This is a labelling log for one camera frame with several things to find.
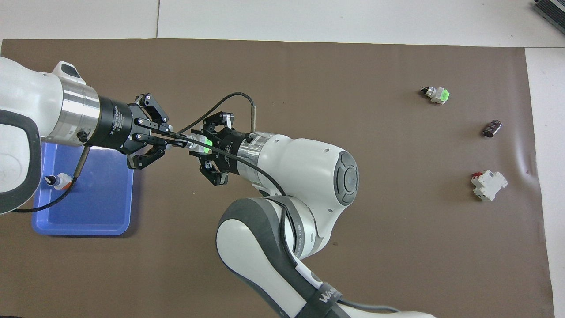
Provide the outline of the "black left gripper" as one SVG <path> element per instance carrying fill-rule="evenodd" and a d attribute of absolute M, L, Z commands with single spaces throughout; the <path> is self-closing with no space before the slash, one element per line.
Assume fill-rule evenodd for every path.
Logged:
<path fill-rule="evenodd" d="M 132 112 L 128 104 L 105 96 L 99 97 L 100 117 L 94 132 L 94 145 L 117 150 L 127 154 L 127 166 L 132 170 L 141 170 L 164 156 L 167 147 L 186 146 L 185 140 L 136 133 L 131 137 L 132 123 L 150 129 L 158 134 L 168 134 L 171 127 L 169 116 L 161 108 L 151 93 L 143 93 L 135 98 Z M 135 155 L 137 150 L 151 145 L 142 155 Z"/>

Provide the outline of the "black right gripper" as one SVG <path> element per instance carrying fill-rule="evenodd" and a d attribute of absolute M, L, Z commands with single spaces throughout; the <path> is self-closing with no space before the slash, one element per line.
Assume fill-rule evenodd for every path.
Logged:
<path fill-rule="evenodd" d="M 213 146 L 234 156 L 238 155 L 240 145 L 244 140 L 244 133 L 232 129 L 234 113 L 219 111 L 206 117 L 200 134 L 207 138 L 213 138 Z M 218 125 L 224 128 L 219 132 L 215 129 Z M 226 155 L 212 151 L 208 154 L 198 155 L 200 172 L 215 186 L 228 183 L 228 174 L 239 175 L 238 161 Z"/>

